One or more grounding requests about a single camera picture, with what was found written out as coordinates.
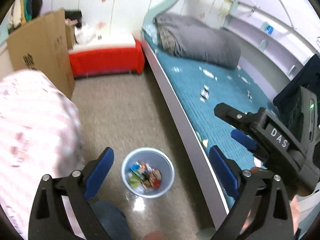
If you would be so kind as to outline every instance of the red ottoman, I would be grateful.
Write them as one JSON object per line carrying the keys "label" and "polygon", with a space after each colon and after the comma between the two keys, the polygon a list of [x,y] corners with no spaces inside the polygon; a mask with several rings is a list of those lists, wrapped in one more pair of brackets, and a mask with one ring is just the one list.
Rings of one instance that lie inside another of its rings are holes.
{"label": "red ottoman", "polygon": [[77,78],[130,71],[141,74],[145,59],[140,41],[135,41],[135,48],[94,49],[69,54],[73,76]]}

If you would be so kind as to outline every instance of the blue jeans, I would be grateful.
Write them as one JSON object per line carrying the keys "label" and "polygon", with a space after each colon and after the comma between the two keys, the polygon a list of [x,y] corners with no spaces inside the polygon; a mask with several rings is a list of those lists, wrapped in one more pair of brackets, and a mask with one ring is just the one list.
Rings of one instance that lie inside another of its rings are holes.
{"label": "blue jeans", "polygon": [[103,200],[90,206],[112,240],[132,240],[127,219],[120,209]]}

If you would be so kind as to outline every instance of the pink blanket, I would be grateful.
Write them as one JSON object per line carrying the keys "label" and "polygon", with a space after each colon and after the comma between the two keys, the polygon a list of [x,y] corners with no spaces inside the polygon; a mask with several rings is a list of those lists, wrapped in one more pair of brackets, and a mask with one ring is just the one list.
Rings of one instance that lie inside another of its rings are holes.
{"label": "pink blanket", "polygon": [[[39,71],[21,70],[0,82],[0,203],[24,239],[33,199],[44,174],[82,169],[77,107]],[[68,215],[71,206],[66,204]],[[81,237],[75,217],[69,217]]]}

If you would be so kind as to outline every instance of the small trash can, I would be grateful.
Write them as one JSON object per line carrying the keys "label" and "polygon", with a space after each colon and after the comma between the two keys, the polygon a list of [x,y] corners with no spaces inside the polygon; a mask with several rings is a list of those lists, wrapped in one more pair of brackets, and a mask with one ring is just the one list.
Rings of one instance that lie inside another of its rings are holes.
{"label": "small trash can", "polygon": [[[152,168],[156,168],[161,173],[161,184],[159,189],[152,189],[144,192],[140,189],[134,189],[128,183],[130,167],[135,162],[148,163]],[[162,152],[153,148],[135,149],[124,159],[121,167],[121,176],[124,184],[134,194],[144,198],[157,198],[165,194],[172,186],[174,181],[174,167],[170,159]]]}

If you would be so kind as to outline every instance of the floor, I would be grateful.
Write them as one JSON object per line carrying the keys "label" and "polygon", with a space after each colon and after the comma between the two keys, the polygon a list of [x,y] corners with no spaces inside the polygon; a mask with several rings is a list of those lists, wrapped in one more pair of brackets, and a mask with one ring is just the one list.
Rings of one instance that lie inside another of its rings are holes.
{"label": "floor", "polygon": [[[141,75],[119,74],[76,81],[72,101],[78,106],[86,161],[106,146],[115,162],[98,196],[120,208],[134,240],[151,231],[168,239],[192,240],[213,226],[186,150],[149,66]],[[139,147],[153,147],[173,162],[176,176],[168,193],[156,199],[132,194],[122,182],[123,159]]]}

